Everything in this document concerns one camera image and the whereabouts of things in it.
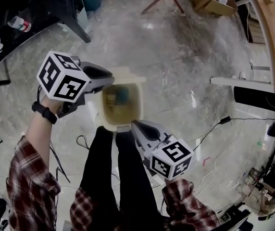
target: marble floor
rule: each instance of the marble floor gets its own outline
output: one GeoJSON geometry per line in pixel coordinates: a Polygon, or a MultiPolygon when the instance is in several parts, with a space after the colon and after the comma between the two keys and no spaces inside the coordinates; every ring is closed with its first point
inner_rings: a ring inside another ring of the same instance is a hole
{"type": "MultiPolygon", "coordinates": [[[[232,89],[210,84],[214,76],[230,77],[250,69],[251,54],[238,15],[216,17],[195,13],[188,0],[179,0],[182,15],[172,0],[162,0],[145,15],[140,12],[153,0],[103,0],[89,18],[92,41],[54,25],[22,45],[7,59],[12,83],[0,87],[0,193],[6,195],[13,149],[32,118],[30,106],[36,98],[37,71],[49,50],[69,52],[82,61],[105,68],[128,66],[132,73],[147,78],[142,84],[145,119],[164,125],[192,148],[220,119],[273,118],[275,113],[234,102],[232,89]]],[[[4,75],[0,67],[0,78],[4,75]]],[[[195,184],[195,193],[213,210],[240,201],[239,177],[252,167],[263,165],[273,149],[274,139],[266,135],[271,121],[235,120],[217,127],[204,140],[200,156],[194,156],[186,174],[195,184]]],[[[62,119],[53,127],[52,143],[71,181],[60,176],[62,192],[58,204],[57,229],[69,220],[69,207],[78,188],[88,152],[76,144],[95,127],[87,106],[62,119]]],[[[113,149],[113,167],[117,150],[113,149]]],[[[57,162],[50,158],[55,174],[57,162]]],[[[158,185],[150,179],[153,186],[158,185]]],[[[119,201],[119,181],[112,176],[119,201]]],[[[161,207],[161,189],[153,189],[161,207]]]]}

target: wooden table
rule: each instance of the wooden table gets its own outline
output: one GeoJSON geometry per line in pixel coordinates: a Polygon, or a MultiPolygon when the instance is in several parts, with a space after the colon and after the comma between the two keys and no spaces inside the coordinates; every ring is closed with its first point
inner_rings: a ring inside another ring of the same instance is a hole
{"type": "Polygon", "coordinates": [[[275,93],[275,0],[241,0],[237,2],[237,5],[247,2],[252,4],[261,25],[270,59],[271,83],[223,77],[213,77],[210,82],[212,84],[237,86],[275,93]]]}

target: hand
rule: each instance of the hand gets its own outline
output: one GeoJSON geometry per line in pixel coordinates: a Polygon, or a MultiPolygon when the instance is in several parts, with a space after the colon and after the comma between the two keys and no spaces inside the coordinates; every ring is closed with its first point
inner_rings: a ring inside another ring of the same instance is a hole
{"type": "Polygon", "coordinates": [[[47,96],[45,96],[40,103],[41,105],[49,108],[50,111],[55,114],[59,107],[63,105],[64,101],[50,99],[47,96]]]}

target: tiled floor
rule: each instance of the tiled floor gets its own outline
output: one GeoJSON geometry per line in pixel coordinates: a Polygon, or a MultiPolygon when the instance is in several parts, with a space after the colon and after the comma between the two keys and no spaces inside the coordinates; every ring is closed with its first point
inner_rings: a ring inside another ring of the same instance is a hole
{"type": "MultiPolygon", "coordinates": [[[[195,148],[220,119],[231,117],[275,117],[275,113],[234,102],[232,89],[212,85],[214,76],[230,77],[240,71],[252,78],[250,51],[237,15],[215,17],[193,12],[188,0],[179,0],[182,15],[172,0],[162,0],[146,15],[140,12],[153,0],[103,0],[90,18],[92,42],[84,43],[58,25],[31,39],[7,60],[12,83],[0,87],[0,192],[13,148],[32,118],[31,103],[38,83],[36,74],[49,50],[78,55],[82,61],[106,68],[129,66],[147,78],[143,83],[145,119],[164,125],[195,148]]],[[[183,175],[195,184],[198,198],[218,210],[240,199],[238,178],[252,167],[264,164],[273,148],[265,135],[268,121],[236,120],[217,127],[203,142],[200,159],[183,175]],[[203,160],[210,157],[203,166],[203,160]]],[[[95,127],[86,106],[60,119],[53,127],[52,142],[71,184],[60,176],[62,192],[58,205],[58,230],[69,220],[69,207],[78,188],[87,151],[75,142],[86,135],[88,144],[95,127]]],[[[117,150],[113,150],[117,166],[117,150]]],[[[57,163],[51,157],[50,171],[57,163]]],[[[112,176],[116,199],[119,182],[112,176]]],[[[154,188],[161,206],[161,188],[154,188]]]]}

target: plaid shirt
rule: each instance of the plaid shirt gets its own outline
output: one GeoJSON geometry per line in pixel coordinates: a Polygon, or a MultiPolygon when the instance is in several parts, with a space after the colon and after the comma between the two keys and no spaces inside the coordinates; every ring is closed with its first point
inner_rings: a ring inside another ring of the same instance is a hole
{"type": "MultiPolygon", "coordinates": [[[[61,188],[24,136],[15,148],[6,186],[13,230],[55,230],[55,196],[61,188]]],[[[219,226],[215,213],[193,196],[193,183],[178,180],[162,192],[170,215],[167,230],[209,231],[219,226]]],[[[88,230],[95,209],[96,203],[79,188],[70,208],[72,230],[88,230]]]]}

